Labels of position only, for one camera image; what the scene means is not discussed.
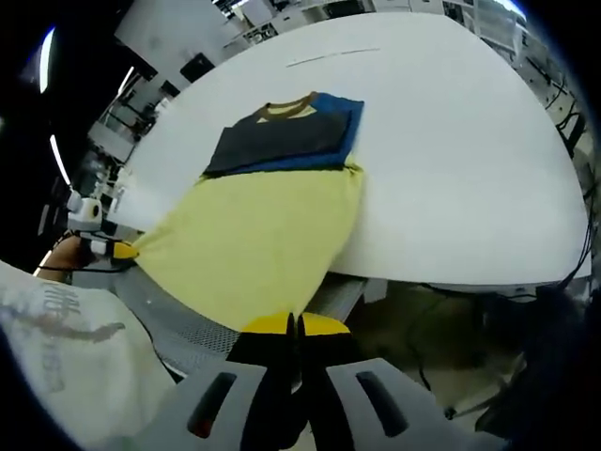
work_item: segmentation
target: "ceiling light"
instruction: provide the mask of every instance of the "ceiling light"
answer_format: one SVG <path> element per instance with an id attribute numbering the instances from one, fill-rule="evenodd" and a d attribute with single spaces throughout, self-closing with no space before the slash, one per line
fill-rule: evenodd
<path id="1" fill-rule="evenodd" d="M 48 75 L 50 70 L 50 49 L 53 45 L 54 28 L 46 35 L 41 45 L 41 56 L 39 57 L 39 92 L 44 92 L 48 87 Z"/>
<path id="2" fill-rule="evenodd" d="M 67 171 L 65 170 L 65 165 L 63 165 L 63 161 L 60 158 L 60 153 L 58 153 L 58 146 L 56 145 L 56 138 L 54 137 L 54 135 L 50 137 L 50 146 L 53 148 L 54 159 L 56 160 L 56 164 L 58 165 L 60 175 L 63 176 L 63 180 L 70 187 L 71 180 L 69 179 Z"/>
<path id="3" fill-rule="evenodd" d="M 117 97 L 119 97 L 121 95 L 121 93 L 123 92 L 123 89 L 125 89 L 125 84 L 128 82 L 128 79 L 130 78 L 130 75 L 132 72 L 133 72 L 133 66 L 130 67 L 130 70 L 128 70 L 128 74 L 125 76 L 125 78 L 121 82 L 121 86 L 119 87 L 118 91 L 116 92 Z"/>

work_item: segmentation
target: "cable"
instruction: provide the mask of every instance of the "cable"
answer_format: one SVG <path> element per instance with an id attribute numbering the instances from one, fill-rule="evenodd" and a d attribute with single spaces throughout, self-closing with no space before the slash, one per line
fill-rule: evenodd
<path id="1" fill-rule="evenodd" d="M 586 256 L 591 252 L 593 248 L 593 204 L 594 204 L 594 196 L 591 198 L 590 206 L 589 206 L 589 223 L 586 228 L 586 235 L 584 237 L 584 245 L 582 246 L 582 252 L 580 252 L 580 258 L 578 259 L 578 264 L 576 268 L 572 270 L 569 274 L 565 276 L 565 278 L 557 284 L 557 290 L 564 291 L 565 288 L 572 282 L 577 272 L 580 270 L 584 262 L 586 261 Z"/>
<path id="2" fill-rule="evenodd" d="M 131 266 L 124 266 L 123 268 L 115 268 L 112 270 L 101 270 L 101 269 L 93 269 L 93 268 L 79 268 L 79 269 L 73 269 L 73 268 L 54 268 L 52 266 L 39 266 L 39 268 L 41 270 L 47 270 L 47 271 L 61 271 L 61 272 L 124 272 L 126 270 L 128 270 L 129 268 L 131 268 Z"/>
<path id="3" fill-rule="evenodd" d="M 458 412 L 454 407 L 448 407 L 445 409 L 445 416 L 448 420 L 455 420 L 456 418 L 460 418 L 462 416 L 469 415 L 470 413 L 478 412 L 484 409 L 488 409 L 493 404 L 504 397 L 505 393 L 511 389 L 511 387 L 515 384 L 517 377 L 521 374 L 522 370 L 526 368 L 526 357 L 523 353 L 521 353 L 518 357 L 516 368 L 514 369 L 513 374 L 511 375 L 511 379 L 509 383 L 500 387 L 500 390 L 497 394 L 493 395 L 489 399 L 486 399 L 475 406 L 472 406 L 464 411 Z"/>
<path id="4" fill-rule="evenodd" d="M 439 299 L 435 303 L 432 303 L 427 308 L 425 308 L 424 310 L 422 310 L 420 312 L 420 314 L 417 317 L 415 317 L 415 319 L 413 320 L 413 322 L 409 325 L 409 327 L 407 328 L 407 332 L 405 334 L 405 342 L 407 343 L 407 347 L 411 351 L 411 354 L 413 354 L 413 358 L 417 362 L 418 372 L 420 373 L 420 378 L 422 379 L 422 382 L 424 383 L 424 387 L 428 390 L 428 392 L 432 391 L 432 386 L 430 385 L 430 382 L 428 381 L 428 379 L 427 379 L 427 377 L 425 376 L 425 373 L 424 373 L 424 358 L 417 351 L 417 348 L 412 343 L 411 336 L 415 332 L 415 329 L 416 329 L 417 325 L 419 324 L 420 319 L 422 319 L 427 313 L 431 312 L 436 307 L 438 307 L 445 300 L 446 300 L 446 298 Z"/>
<path id="5" fill-rule="evenodd" d="M 112 238 L 112 237 L 108 237 L 105 235 L 101 235 L 99 232 L 85 232 L 85 233 L 89 233 L 91 236 L 93 236 L 94 238 L 98 238 L 99 240 L 104 240 L 104 241 L 108 241 L 108 242 L 123 242 L 123 240 L 121 240 L 119 238 Z"/>
<path id="6" fill-rule="evenodd" d="M 503 294 L 499 294 L 494 291 L 481 291 L 481 292 L 475 292 L 475 293 L 468 293 L 465 291 L 453 291 L 451 289 L 436 288 L 436 287 L 431 286 L 430 284 L 420 284 L 420 286 L 431 289 L 434 292 L 443 294 L 443 295 L 451 297 L 451 298 L 482 298 L 484 296 L 494 296 L 496 298 L 509 300 L 509 301 L 511 301 L 512 299 L 518 299 L 518 298 L 533 298 L 533 299 L 537 298 L 535 294 L 530 294 L 530 293 L 505 296 Z"/>
<path id="7" fill-rule="evenodd" d="M 560 85 L 554 82 L 553 79 L 549 76 L 549 74 L 542 70 L 536 63 L 534 63 L 534 61 L 532 61 L 528 57 L 526 57 L 526 60 L 531 64 L 533 68 L 536 69 L 538 73 L 540 73 L 543 76 L 543 78 L 545 79 L 545 81 L 547 81 L 549 85 L 555 85 L 556 87 L 560 87 Z M 561 90 L 563 91 L 563 94 L 568 94 L 567 91 L 563 90 L 562 88 Z"/>
<path id="8" fill-rule="evenodd" d="M 594 190 L 596 189 L 598 184 L 599 184 L 599 180 L 597 180 L 596 182 L 593 183 L 593 186 L 591 188 L 589 188 L 587 190 L 587 192 L 584 194 L 584 200 L 587 200 L 589 197 L 591 197 L 591 195 L 593 195 Z"/>
<path id="9" fill-rule="evenodd" d="M 556 127 L 558 129 L 563 129 L 567 125 L 567 122 L 570 120 L 570 118 L 573 115 L 577 115 L 578 114 L 578 113 L 572 113 L 574 111 L 574 107 L 575 106 L 576 106 L 576 99 L 574 99 L 572 101 L 572 104 L 570 105 L 570 109 L 568 110 L 567 115 L 565 115 L 565 117 L 556 125 Z"/>
<path id="10" fill-rule="evenodd" d="M 555 97 L 553 99 L 551 99 L 551 101 L 548 103 L 548 105 L 545 107 L 546 110 L 548 110 L 550 108 L 550 106 L 555 103 L 555 101 L 562 95 L 562 91 L 563 91 L 563 87 L 565 86 L 565 75 L 562 78 L 562 85 L 560 86 L 559 91 L 557 91 L 557 94 L 555 95 Z"/>

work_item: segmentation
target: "desk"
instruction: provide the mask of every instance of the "desk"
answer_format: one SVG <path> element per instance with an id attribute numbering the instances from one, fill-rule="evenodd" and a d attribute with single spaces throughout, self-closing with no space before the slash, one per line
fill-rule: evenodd
<path id="1" fill-rule="evenodd" d="M 575 268 L 587 215 L 560 136 L 501 57 L 439 15 L 315 23 L 228 60 L 140 143 L 108 218 L 149 230 L 203 172 L 224 126 L 312 90 L 365 101 L 362 210 L 332 271 L 498 286 Z"/>

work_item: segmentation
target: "person's hand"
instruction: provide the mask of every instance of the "person's hand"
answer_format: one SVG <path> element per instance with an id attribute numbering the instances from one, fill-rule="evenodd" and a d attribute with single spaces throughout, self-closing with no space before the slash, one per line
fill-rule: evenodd
<path id="1" fill-rule="evenodd" d="M 65 238 L 53 249 L 44 266 L 65 269 L 81 268 L 85 264 L 82 261 L 81 246 L 81 238 L 76 236 Z"/>

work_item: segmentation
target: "folded t-shirt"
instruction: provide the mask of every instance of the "folded t-shirt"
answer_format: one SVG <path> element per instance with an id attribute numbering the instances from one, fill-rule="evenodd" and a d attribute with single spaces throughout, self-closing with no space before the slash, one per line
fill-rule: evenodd
<path id="1" fill-rule="evenodd" d="M 346 111 L 315 111 L 290 119 L 242 120 L 223 129 L 205 175 L 216 177 L 249 164 L 338 152 L 349 116 Z"/>
<path id="2" fill-rule="evenodd" d="M 317 92 L 289 103 L 268 103 L 223 131 L 205 175 L 342 169 L 362 109 L 362 101 Z"/>

